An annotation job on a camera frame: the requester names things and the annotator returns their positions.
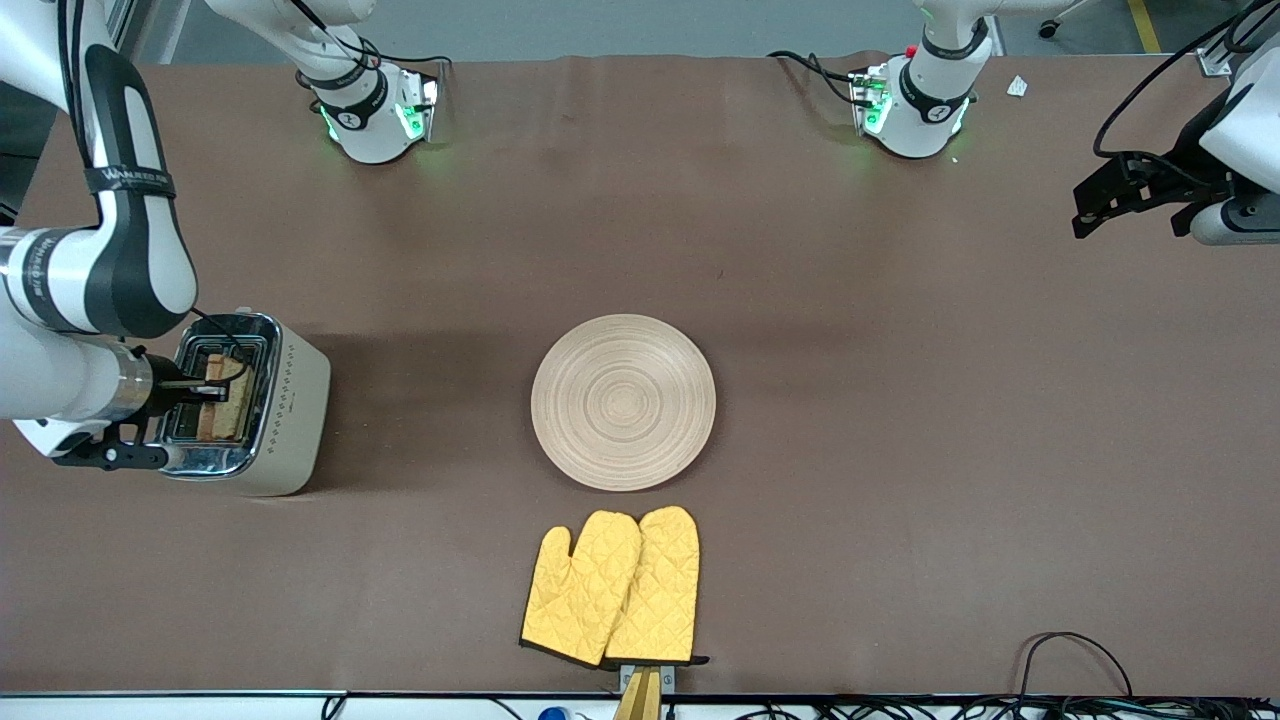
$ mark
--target brown tablecloth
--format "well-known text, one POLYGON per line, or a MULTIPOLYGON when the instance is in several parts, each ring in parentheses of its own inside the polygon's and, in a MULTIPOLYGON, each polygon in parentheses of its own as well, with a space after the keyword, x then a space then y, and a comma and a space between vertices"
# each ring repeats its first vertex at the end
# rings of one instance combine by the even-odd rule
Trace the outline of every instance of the brown tablecloth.
MULTIPOLYGON (((922 161, 772 60, 458 65, 451 143, 385 167, 325 140, 292 68, 148 69, 201 305, 328 354, 326 437, 264 501, 0 429, 0 687, 613 687, 517 647, 538 541, 681 503, 713 657, 685 691, 1004 692, 1029 635, 1074 629, 1140 693, 1274 692, 1280 250, 1167 213, 1070 237, 1152 65, 995 60, 922 161), (680 478, 614 496, 545 459, 529 392, 623 311, 699 343, 719 413, 680 478)), ((1171 76, 1117 143, 1164 149, 1221 87, 1171 76)), ((27 225, 92 220, 65 129, 27 225)), ((1116 691, 1037 659, 1036 691, 1116 691)))

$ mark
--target wire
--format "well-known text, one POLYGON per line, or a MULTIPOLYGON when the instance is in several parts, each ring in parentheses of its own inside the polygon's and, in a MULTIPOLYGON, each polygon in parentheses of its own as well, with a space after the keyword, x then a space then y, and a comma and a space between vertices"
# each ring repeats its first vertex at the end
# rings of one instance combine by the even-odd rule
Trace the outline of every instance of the wire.
MULTIPOLYGON (((232 345, 236 346, 236 352, 239 355, 239 357, 237 360, 239 360, 241 369, 236 370, 236 373, 232 374, 232 377, 229 377, 229 378, 221 378, 221 379, 218 379, 218 380, 212 380, 210 383, 210 384, 214 384, 214 386, 230 387, 233 382, 241 379, 241 377, 243 377, 244 373, 248 372, 248 368, 250 368, 248 351, 244 350, 244 346, 239 343, 239 338, 237 338, 234 334, 232 334, 230 331, 227 329, 227 325, 224 325, 224 324, 219 323, 218 320, 210 318, 207 314, 205 314, 198 307, 192 307, 191 311, 193 314, 198 315, 201 320, 206 320, 209 323, 212 323, 212 325, 215 328, 218 328, 224 336, 227 336, 232 341, 232 345)), ((343 702, 346 702, 346 700, 347 700, 346 696, 343 696, 343 702)))
POLYGON ((58 0, 58 55, 61 58, 63 94, 67 96, 67 114, 72 120, 72 136, 79 151, 81 163, 88 168, 88 142, 84 138, 84 117, 81 109, 79 36, 83 18, 83 0, 58 0))
POLYGON ((1125 671, 1124 665, 1121 665, 1120 661, 1116 660, 1116 656, 1112 655, 1110 650, 1103 647, 1102 643, 1088 635, 1082 635, 1080 633, 1073 633, 1070 630, 1044 633, 1039 637, 1039 639, 1032 643, 1032 647, 1027 651, 1027 662, 1023 665, 1023 684, 1018 691, 1018 700, 1014 702, 1011 707, 1006 707, 1005 710, 1000 711, 1000 714, 992 717, 991 720, 1000 720, 1000 717, 1002 717, 1005 712, 1007 712, 1009 710, 1014 711, 1014 720, 1021 720, 1023 705, 1025 705, 1027 702, 1027 687, 1030 683, 1032 660, 1036 657, 1036 651, 1039 650, 1039 646, 1055 638, 1071 638, 1082 641, 1102 651, 1102 655, 1106 655, 1107 660, 1110 660, 1111 664, 1116 666, 1116 670, 1120 671, 1120 678, 1124 679, 1125 697, 1130 698, 1133 697, 1133 683, 1129 680, 1129 673, 1125 671))
POLYGON ((781 707, 774 710, 772 705, 765 705, 764 710, 756 710, 754 712, 748 712, 746 715, 739 715, 737 717, 735 717, 735 720, 754 720, 755 717, 769 717, 771 720, 776 720, 778 717, 781 717, 782 720, 800 720, 799 715, 782 710, 781 707))
MULTIPOLYGON (((338 44, 346 47, 347 50, 356 50, 357 53, 362 51, 358 47, 353 47, 351 44, 348 44, 346 40, 340 37, 334 37, 334 40, 337 40, 338 44)), ((448 55, 428 55, 426 58, 402 58, 399 55, 387 55, 385 53, 378 50, 378 47, 372 42, 369 42, 364 37, 361 37, 360 40, 361 42, 365 42, 370 47, 372 47, 374 55, 376 55, 380 60, 390 60, 393 63, 445 63, 448 65, 453 64, 453 59, 449 58, 448 55)))
MULTIPOLYGON (((868 102, 867 100, 855 100, 855 99, 850 97, 849 95, 845 95, 844 92, 841 92, 841 90, 838 87, 836 87, 836 82, 835 81, 838 79, 841 82, 849 82, 849 74, 833 73, 833 72, 828 70, 827 68, 822 67, 822 61, 818 60, 818 55, 815 53, 809 53, 808 58, 801 58, 800 55, 797 55, 797 54, 795 54, 795 53, 792 53, 790 50, 776 50, 773 53, 769 53, 768 56, 769 58, 786 59, 786 60, 795 60, 796 63, 800 63, 801 65, 804 65, 804 68, 806 70, 809 70, 812 73, 817 73, 823 79, 823 82, 827 83, 827 87, 831 88, 831 92, 833 92, 836 95, 836 97, 840 97, 841 100, 844 100, 845 102, 849 102, 850 105, 855 105, 858 108, 870 108, 872 106, 872 104, 868 102)), ((865 70, 865 69, 867 68, 856 68, 856 69, 852 69, 852 70, 849 70, 849 72, 850 73, 856 73, 856 72, 861 72, 861 70, 865 70)))
POLYGON ((813 73, 824 73, 831 79, 838 79, 838 81, 845 81, 845 82, 849 81, 849 76, 842 76, 840 73, 833 73, 831 70, 823 69, 820 67, 820 64, 814 65, 813 63, 809 61, 809 58, 804 58, 800 54, 792 53, 790 50, 774 50, 773 53, 769 53, 768 55, 765 55, 765 58, 780 58, 780 59, 786 59, 786 60, 795 60, 796 63, 800 63, 801 65, 804 65, 805 68, 808 68, 809 72, 813 72, 813 73))
POLYGON ((347 696, 344 694, 324 698, 324 705, 320 706, 320 720, 334 720, 346 706, 347 696))
POLYGON ((500 700, 498 700, 495 697, 490 697, 489 701, 493 702, 494 705, 497 705, 498 707, 506 710, 507 715, 511 715, 516 720, 525 720, 524 717, 520 716, 518 712, 516 712, 515 710, 512 710, 511 706, 507 705, 506 702, 502 702, 500 700))
MULTIPOLYGON (((337 42, 338 45, 342 45, 347 50, 355 50, 356 53, 365 53, 365 47, 356 47, 355 45, 351 45, 346 40, 343 40, 340 37, 337 37, 332 32, 329 32, 329 26, 325 24, 325 22, 320 19, 320 15, 317 15, 316 12, 312 10, 311 6, 307 5, 305 0, 289 0, 289 1, 293 3, 293 6, 297 8, 300 13, 302 13, 303 15, 306 15, 306 18, 308 20, 311 20, 311 24, 316 26, 316 28, 319 28, 321 32, 324 32, 329 37, 332 37, 334 42, 337 42)), ((367 41, 367 40, 365 40, 364 37, 360 38, 360 44, 361 45, 367 45, 369 47, 372 47, 374 49, 372 54, 376 58, 379 58, 381 60, 390 60, 393 63, 434 63, 434 61, 443 61, 443 63, 448 63, 451 65, 453 64, 453 60, 448 55, 430 55, 428 58, 401 58, 401 56, 397 56, 397 55, 384 55, 384 54, 379 53, 378 47, 374 47, 374 44, 370 42, 370 41, 367 41)))
POLYGON ((1266 15, 1263 15, 1262 19, 1254 23, 1253 27, 1249 28, 1249 32, 1244 33, 1244 37, 1242 37, 1240 40, 1235 38, 1235 33, 1240 29, 1240 23, 1243 23, 1245 18, 1261 10, 1268 3, 1274 1, 1275 0, 1253 0, 1253 3, 1249 3, 1248 5, 1244 6, 1243 10, 1236 13, 1235 18, 1231 19, 1231 24, 1228 26, 1226 32, 1222 33, 1222 46, 1231 53, 1240 53, 1240 54, 1253 53, 1254 50, 1261 47, 1262 42, 1265 42, 1265 38, 1257 45, 1242 45, 1240 40, 1248 38, 1248 36, 1253 35, 1254 31, 1262 27, 1262 23, 1271 19, 1271 15, 1274 15, 1276 10, 1280 9, 1280 5, 1272 6, 1271 10, 1266 15))
POLYGON ((1160 711, 1157 711, 1155 708, 1144 707, 1144 706, 1138 705, 1135 702, 1125 702, 1123 700, 1111 700, 1111 698, 1102 698, 1102 697, 1100 697, 1097 700, 1097 702, 1100 702, 1102 705, 1112 706, 1112 707, 1119 707, 1119 708, 1121 708, 1121 710, 1124 710, 1126 712, 1139 712, 1139 714, 1146 715, 1148 717, 1170 717, 1170 719, 1175 719, 1175 720, 1185 720, 1185 717, 1187 717, 1185 714, 1160 712, 1160 711))
POLYGON ((1161 155, 1157 155, 1155 152, 1148 152, 1146 150, 1126 150, 1126 151, 1123 151, 1123 150, 1103 150, 1102 149, 1102 141, 1106 138, 1107 131, 1111 129, 1111 126, 1115 124, 1115 122, 1129 108, 1129 105, 1132 105, 1133 101, 1137 100, 1138 96, 1142 95, 1142 92, 1144 90, 1147 90, 1147 87, 1152 82, 1155 82, 1155 79, 1157 77, 1160 77, 1165 70, 1167 70, 1169 68, 1171 68, 1174 65, 1174 63, 1176 63, 1178 60, 1180 60, 1184 55, 1187 55, 1188 53, 1190 53, 1196 47, 1199 47, 1201 45, 1203 45, 1204 42, 1207 42, 1211 37, 1213 37, 1219 32, 1222 32, 1224 29, 1226 29, 1228 27, 1230 27, 1231 23, 1234 23, 1240 15, 1245 14, 1247 10, 1248 10, 1248 8, 1245 8, 1245 10, 1242 10, 1240 13, 1236 13, 1236 15, 1233 15, 1231 18, 1228 18, 1228 19, 1220 22, 1219 24, 1213 26, 1212 28, 1210 28, 1208 31, 1206 31, 1204 35, 1201 35, 1199 37, 1197 37, 1196 40, 1188 42, 1180 50, 1178 50, 1176 53, 1174 53, 1172 55, 1170 55, 1169 58, 1166 58, 1165 61, 1162 61, 1160 65, 1157 65, 1156 69, 1151 70, 1151 73, 1147 74, 1147 77, 1142 78, 1142 82, 1139 82, 1129 92, 1129 95, 1125 96, 1125 99, 1121 100, 1119 105, 1116 105, 1116 109, 1111 110, 1111 114, 1107 115, 1107 119, 1102 120, 1102 126, 1098 128, 1098 133, 1093 137, 1093 154, 1097 155, 1098 158, 1111 159, 1111 158, 1116 158, 1116 156, 1120 156, 1121 154, 1126 154, 1128 152, 1128 154, 1135 155, 1138 158, 1143 158, 1146 160, 1156 163, 1157 165, 1161 165, 1161 167, 1166 168, 1167 170, 1178 174, 1183 179, 1185 179, 1185 181, 1196 184, 1197 187, 1208 187, 1210 183, 1207 183, 1207 182, 1204 182, 1204 181, 1202 181, 1202 179, 1192 176, 1190 173, 1188 173, 1187 170, 1179 168, 1178 165, 1175 165, 1174 163, 1169 161, 1166 158, 1164 158, 1161 155))

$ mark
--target green indicator light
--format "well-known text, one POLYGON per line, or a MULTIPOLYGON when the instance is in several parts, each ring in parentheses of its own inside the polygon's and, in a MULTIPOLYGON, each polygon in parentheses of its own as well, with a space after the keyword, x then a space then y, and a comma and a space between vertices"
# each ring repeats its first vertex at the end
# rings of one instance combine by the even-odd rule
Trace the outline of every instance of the green indicator light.
POLYGON ((951 126, 951 135, 960 132, 960 123, 964 122, 964 111, 968 109, 969 109, 969 101, 965 100, 964 104, 960 105, 960 110, 956 111, 956 123, 951 126))
POLYGON ((338 140, 338 131, 333 128, 333 120, 329 119, 329 111, 324 109, 324 105, 320 106, 320 117, 324 118, 324 124, 329 128, 329 138, 334 142, 342 142, 338 140))
POLYGON ((884 118, 893 105, 888 101, 877 104, 867 110, 867 132, 878 133, 884 127, 884 118))
POLYGON ((401 124, 404 126, 404 135, 410 140, 417 140, 422 137, 422 113, 419 113, 415 108, 404 108, 397 104, 396 109, 401 115, 401 124))

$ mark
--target gray floor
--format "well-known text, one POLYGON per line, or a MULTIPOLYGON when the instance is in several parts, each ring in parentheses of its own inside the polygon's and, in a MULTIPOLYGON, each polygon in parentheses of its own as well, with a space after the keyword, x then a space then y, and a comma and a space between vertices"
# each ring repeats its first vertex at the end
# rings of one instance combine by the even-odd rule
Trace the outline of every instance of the gray floor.
MULTIPOLYGON (((1161 49, 1171 51, 1244 0, 1144 0, 1161 49)), ((140 61, 282 63, 257 36, 202 0, 155 0, 141 18, 140 61)), ((1142 42, 1126 0, 1070 17, 1053 40, 1044 15, 1002 17, 1010 55, 1130 54, 1142 42)), ((457 61, 547 60, 563 55, 758 56, 772 50, 846 55, 916 42, 909 0, 381 0, 360 32, 388 54, 444 54, 457 61)), ((52 118, 40 101, 0 85, 0 202, 17 208, 52 118)), ((4 209, 0 208, 0 220, 4 209)))

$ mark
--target metal clamp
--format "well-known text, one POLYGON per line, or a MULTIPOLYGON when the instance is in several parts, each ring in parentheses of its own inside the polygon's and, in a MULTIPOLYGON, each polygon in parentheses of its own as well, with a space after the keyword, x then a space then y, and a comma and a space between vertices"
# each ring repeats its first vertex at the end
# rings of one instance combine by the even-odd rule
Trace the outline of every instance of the metal clamp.
MULTIPOLYGON (((634 675, 639 669, 639 665, 623 665, 618 667, 618 693, 625 693, 627 691, 627 683, 631 682, 631 675, 634 675)), ((675 665, 659 666, 658 676, 662 678, 662 694, 672 694, 676 692, 675 665)))

